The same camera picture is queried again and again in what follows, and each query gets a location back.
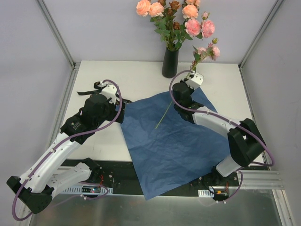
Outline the brown orange rose stem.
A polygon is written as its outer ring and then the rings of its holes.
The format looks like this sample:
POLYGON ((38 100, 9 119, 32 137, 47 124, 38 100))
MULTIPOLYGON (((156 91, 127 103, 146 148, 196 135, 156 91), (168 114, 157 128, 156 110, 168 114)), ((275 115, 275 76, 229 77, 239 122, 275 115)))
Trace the brown orange rose stem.
POLYGON ((176 51, 175 47, 175 34, 174 30, 179 30, 179 23, 175 22, 175 14, 180 8, 181 4, 179 1, 171 0, 167 3, 166 0, 159 1, 164 7, 163 21, 165 22, 165 28, 163 29, 163 40, 166 43, 166 47, 171 51, 176 51))

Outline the blue wrapping paper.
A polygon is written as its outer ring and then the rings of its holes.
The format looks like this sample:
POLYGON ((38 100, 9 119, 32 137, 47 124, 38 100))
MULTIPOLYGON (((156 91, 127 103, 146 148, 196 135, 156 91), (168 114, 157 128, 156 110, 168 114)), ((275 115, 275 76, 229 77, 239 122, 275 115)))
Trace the blue wrapping paper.
POLYGON ((126 105, 121 129, 146 200, 208 174, 230 153, 222 135, 181 118, 168 92, 126 105))

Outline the peach rose stem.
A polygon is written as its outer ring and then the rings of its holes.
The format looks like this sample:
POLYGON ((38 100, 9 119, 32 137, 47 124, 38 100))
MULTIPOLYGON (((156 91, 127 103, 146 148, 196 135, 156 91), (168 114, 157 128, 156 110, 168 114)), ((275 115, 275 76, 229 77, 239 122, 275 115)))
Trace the peach rose stem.
POLYGON ((200 0, 186 0, 182 5, 184 22, 174 22, 174 49, 179 50, 185 40, 203 39, 202 24, 197 20, 200 0))

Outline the large pink rose stem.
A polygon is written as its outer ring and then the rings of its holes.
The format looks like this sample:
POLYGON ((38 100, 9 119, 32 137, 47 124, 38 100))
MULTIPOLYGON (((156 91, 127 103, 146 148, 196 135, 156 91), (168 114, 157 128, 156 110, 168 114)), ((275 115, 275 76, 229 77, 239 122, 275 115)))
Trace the large pink rose stem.
POLYGON ((199 12, 200 4, 199 0, 185 0, 183 3, 141 0, 136 5, 136 13, 142 17, 149 16, 166 48, 175 52, 185 40, 209 38, 214 34, 215 24, 208 19, 209 13, 199 12))

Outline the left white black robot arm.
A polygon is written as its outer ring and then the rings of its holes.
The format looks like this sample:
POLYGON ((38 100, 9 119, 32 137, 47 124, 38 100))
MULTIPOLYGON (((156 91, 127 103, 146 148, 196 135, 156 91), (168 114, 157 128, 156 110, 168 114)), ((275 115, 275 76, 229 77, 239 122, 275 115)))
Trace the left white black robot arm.
POLYGON ((84 106, 68 118, 52 145, 39 160, 21 176, 11 176, 7 185, 33 214, 42 212, 51 201, 68 187, 98 181, 101 167, 91 158, 54 176, 59 166, 92 135, 105 121, 122 123, 126 100, 92 94, 84 106))

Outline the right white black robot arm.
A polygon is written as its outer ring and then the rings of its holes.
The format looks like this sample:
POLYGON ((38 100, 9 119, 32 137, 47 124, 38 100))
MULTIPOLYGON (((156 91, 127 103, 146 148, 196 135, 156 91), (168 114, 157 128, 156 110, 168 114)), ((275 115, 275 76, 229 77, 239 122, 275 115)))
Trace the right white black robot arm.
POLYGON ((253 120, 232 120, 192 100, 194 88, 188 85, 188 81, 175 83, 170 89, 174 109, 184 120, 228 139, 230 154, 212 169, 212 182, 215 185, 224 185, 231 173, 247 167, 265 151, 264 140, 253 120))

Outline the black tapered vase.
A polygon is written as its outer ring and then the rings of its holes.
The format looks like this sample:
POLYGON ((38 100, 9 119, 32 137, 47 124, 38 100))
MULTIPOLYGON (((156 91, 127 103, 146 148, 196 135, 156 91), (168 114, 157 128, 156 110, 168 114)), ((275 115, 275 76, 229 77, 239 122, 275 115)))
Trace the black tapered vase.
POLYGON ((166 48, 162 65, 162 75, 165 78, 173 78, 177 74, 178 56, 179 50, 171 51, 166 48))

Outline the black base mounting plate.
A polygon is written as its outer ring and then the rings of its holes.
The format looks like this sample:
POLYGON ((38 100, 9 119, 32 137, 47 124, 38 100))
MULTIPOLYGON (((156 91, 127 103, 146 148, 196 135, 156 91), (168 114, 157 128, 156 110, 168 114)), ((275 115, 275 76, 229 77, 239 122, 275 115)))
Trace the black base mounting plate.
MULTIPOLYGON (((102 168, 101 174, 98 176, 98 182, 103 178, 103 185, 111 188, 113 194, 124 195, 142 195, 137 174, 134 165, 129 161, 96 161, 102 168)), ((207 191, 208 188, 213 187, 216 191, 224 190, 225 186, 228 189, 238 187, 238 175, 233 172, 226 178, 218 179, 210 174, 202 176, 201 179, 197 178, 187 184, 174 188, 170 191, 163 193, 163 196, 183 196, 193 197, 197 196, 198 190, 207 191)))

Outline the left aluminium frame post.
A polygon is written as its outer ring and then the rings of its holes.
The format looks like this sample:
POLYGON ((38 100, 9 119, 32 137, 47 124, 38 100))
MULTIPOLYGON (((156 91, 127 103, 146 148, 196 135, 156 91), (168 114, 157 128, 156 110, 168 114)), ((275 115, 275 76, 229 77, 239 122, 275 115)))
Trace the left aluminium frame post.
POLYGON ((41 10, 42 15, 44 16, 53 36, 54 36, 55 40, 57 41, 58 46, 60 47, 67 62, 69 63, 71 68, 74 69, 76 63, 73 60, 73 57, 71 56, 71 53, 68 50, 68 47, 65 44, 65 41, 63 40, 63 37, 61 36, 61 33, 59 32, 59 29, 57 28, 55 21, 54 21, 53 17, 51 16, 51 13, 50 13, 45 1, 44 0, 36 0, 35 2, 37 3, 39 9, 41 10))

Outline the aluminium frame post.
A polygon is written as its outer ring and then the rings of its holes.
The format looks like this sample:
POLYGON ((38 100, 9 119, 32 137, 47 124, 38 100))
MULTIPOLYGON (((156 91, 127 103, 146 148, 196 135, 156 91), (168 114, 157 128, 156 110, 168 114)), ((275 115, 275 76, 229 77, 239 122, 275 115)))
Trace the aluminium frame post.
POLYGON ((247 60, 249 59, 250 55, 252 54, 253 50, 255 49, 256 45, 258 44, 258 42, 260 41, 260 39, 264 35, 265 31, 269 27, 270 23, 272 22, 272 20, 274 19, 274 17, 276 16, 279 9, 282 7, 284 2, 285 2, 285 0, 276 0, 273 3, 273 5, 272 5, 271 9, 269 10, 267 16, 263 20, 263 23, 261 24, 258 32, 256 33, 256 35, 253 38, 250 46, 248 47, 246 53, 244 54, 241 62, 238 64, 238 68, 239 68, 240 71, 243 69, 244 65, 246 64, 247 60))
POLYGON ((65 41, 63 40, 63 37, 61 36, 61 33, 59 32, 59 29, 57 28, 55 21, 54 21, 53 17, 51 16, 51 13, 50 13, 45 1, 44 0, 36 0, 35 2, 37 3, 39 9, 41 10, 42 15, 44 16, 53 36, 54 36, 55 40, 57 41, 58 46, 60 47, 67 62, 69 63, 71 68, 74 69, 76 63, 73 60, 73 57, 71 56, 71 53, 68 50, 68 47, 65 44, 65 41))

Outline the right aluminium frame post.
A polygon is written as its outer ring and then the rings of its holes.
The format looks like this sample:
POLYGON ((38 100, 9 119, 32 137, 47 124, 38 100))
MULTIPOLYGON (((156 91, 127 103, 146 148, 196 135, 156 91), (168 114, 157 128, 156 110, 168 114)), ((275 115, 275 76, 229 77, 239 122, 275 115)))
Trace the right aluminium frame post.
POLYGON ((258 44, 258 42, 260 41, 260 39, 264 35, 265 31, 269 27, 270 23, 272 22, 272 20, 274 19, 274 17, 276 16, 279 9, 282 7, 284 2, 285 2, 285 0, 276 0, 273 3, 273 5, 272 5, 271 9, 269 10, 267 16, 263 20, 263 23, 261 24, 258 32, 256 33, 256 35, 253 38, 250 46, 248 47, 246 53, 244 54, 241 62, 238 64, 238 68, 239 68, 240 71, 243 69, 244 65, 246 64, 247 60, 249 59, 250 55, 252 54, 253 50, 255 49, 256 45, 258 44))

